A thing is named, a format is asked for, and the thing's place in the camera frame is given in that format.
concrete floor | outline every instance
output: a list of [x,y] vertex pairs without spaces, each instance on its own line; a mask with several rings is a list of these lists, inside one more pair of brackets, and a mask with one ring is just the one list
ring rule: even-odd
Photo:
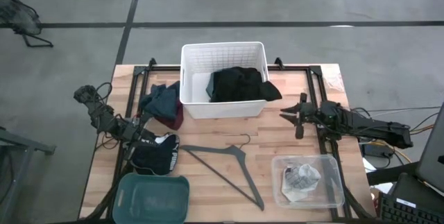
[[[22,0],[45,23],[125,22],[131,0]],[[431,21],[444,0],[139,0],[144,21]],[[0,126],[47,144],[36,155],[13,223],[71,221],[85,188],[95,131],[73,92],[109,81],[121,28],[44,29],[53,49],[30,49],[0,29]],[[351,106],[436,106],[444,97],[443,27],[132,29],[124,64],[177,64],[183,44],[260,41],[268,61],[337,62]],[[381,116],[414,126],[436,110]],[[428,133],[405,150],[419,160]],[[371,160],[381,166],[385,160]],[[391,166],[398,165],[397,160]]]

keyboard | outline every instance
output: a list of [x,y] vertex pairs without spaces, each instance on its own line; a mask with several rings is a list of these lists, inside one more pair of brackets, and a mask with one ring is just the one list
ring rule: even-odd
[[444,214],[409,203],[399,198],[379,193],[378,217],[397,223],[444,224]]

red cloth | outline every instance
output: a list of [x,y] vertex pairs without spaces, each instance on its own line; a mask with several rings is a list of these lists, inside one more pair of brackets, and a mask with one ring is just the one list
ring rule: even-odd
[[163,123],[166,127],[172,130],[178,130],[183,122],[183,105],[180,102],[179,98],[176,102],[176,105],[177,105],[176,120],[170,120],[163,117],[155,117],[156,120],[158,120],[160,123]]

wooden table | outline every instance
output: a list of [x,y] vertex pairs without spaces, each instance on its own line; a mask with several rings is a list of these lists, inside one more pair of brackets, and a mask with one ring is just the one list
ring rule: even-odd
[[[328,99],[348,107],[339,66],[337,64],[322,64],[321,66]],[[115,109],[116,113],[124,114],[126,110],[133,67],[134,65],[116,66],[112,79],[113,90],[108,99],[108,104]],[[296,140],[295,128],[279,117],[281,108],[295,105],[299,101],[301,92],[308,93],[306,75],[299,71],[270,71],[270,79],[280,90],[283,99],[267,103],[258,117],[194,120],[185,110],[184,122],[177,131],[181,145],[214,148],[239,146],[248,141],[248,137],[242,134],[249,134],[251,142],[242,150],[246,153],[246,166],[264,200],[265,210],[262,212],[228,183],[190,154],[181,150],[173,174],[185,176],[190,183],[189,211],[186,221],[287,222],[331,219],[328,209],[284,209],[275,204],[271,182],[271,159],[276,155],[318,155],[319,147],[313,125],[306,124],[305,138]],[[179,80],[177,71],[151,72],[147,92],[152,84],[170,85],[177,80]],[[137,103],[134,104],[133,114],[136,107]],[[151,121],[147,128],[158,135],[171,132],[155,120]],[[344,137],[339,142],[339,152],[345,183],[366,211],[375,215],[357,140],[353,137]],[[247,194],[253,195],[235,158],[199,152],[196,154]],[[117,148],[112,150],[100,148],[95,152],[80,216],[87,216],[110,188],[116,157]]]

crumpled white cloth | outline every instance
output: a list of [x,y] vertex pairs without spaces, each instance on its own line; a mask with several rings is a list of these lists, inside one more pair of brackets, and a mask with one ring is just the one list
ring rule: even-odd
[[309,164],[288,166],[282,174],[282,193],[291,202],[302,200],[318,186],[321,174]]

